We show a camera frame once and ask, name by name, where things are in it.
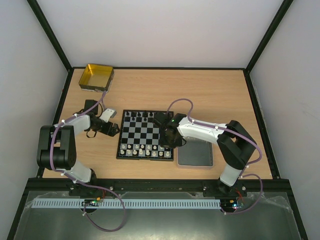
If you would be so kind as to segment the black and white chessboard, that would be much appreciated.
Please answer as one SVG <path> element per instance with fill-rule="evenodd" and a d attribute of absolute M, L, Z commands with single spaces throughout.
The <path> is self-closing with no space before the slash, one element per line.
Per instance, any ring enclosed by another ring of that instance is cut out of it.
<path fill-rule="evenodd" d="M 123 110 L 117 159 L 163 162 L 174 160 L 174 150 L 159 145 L 160 129 L 153 124 L 157 113 L 157 110 Z"/>

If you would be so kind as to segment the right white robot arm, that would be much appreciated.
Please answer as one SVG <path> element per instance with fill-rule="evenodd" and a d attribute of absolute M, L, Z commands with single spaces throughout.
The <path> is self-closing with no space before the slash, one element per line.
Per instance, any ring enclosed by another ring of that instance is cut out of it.
<path fill-rule="evenodd" d="M 167 113 L 158 112 L 154 115 L 152 123 L 159 128 L 161 147 L 179 148 L 192 138 L 219 147 L 226 166 L 219 177 L 218 191 L 224 196 L 229 196 L 235 191 L 235 183 L 248 166 L 254 151 L 258 151 L 259 158 L 262 157 L 262 151 L 256 141 L 235 120 L 226 124 L 210 123 L 182 113 L 169 118 Z"/>

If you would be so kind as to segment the grey tray of chess pieces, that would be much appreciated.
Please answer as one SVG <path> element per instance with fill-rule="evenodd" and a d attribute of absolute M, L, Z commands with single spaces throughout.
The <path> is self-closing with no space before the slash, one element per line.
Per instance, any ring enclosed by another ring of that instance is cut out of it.
<path fill-rule="evenodd" d="M 195 137 L 186 137 L 177 148 L 177 165 L 188 169 L 210 169 L 214 166 L 213 144 Z"/>

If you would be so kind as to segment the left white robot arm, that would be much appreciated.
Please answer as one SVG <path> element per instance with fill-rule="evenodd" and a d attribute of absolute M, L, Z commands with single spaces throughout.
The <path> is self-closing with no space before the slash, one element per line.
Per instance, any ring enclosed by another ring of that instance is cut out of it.
<path fill-rule="evenodd" d="M 37 165 L 60 173 L 75 184 L 91 184 L 97 179 L 93 169 L 84 166 L 77 156 L 76 136 L 93 131 L 113 137 L 120 132 L 118 124 L 110 122 L 117 114 L 113 108 L 104 108 L 96 100 L 86 100 L 84 108 L 55 125 L 40 128 Z"/>

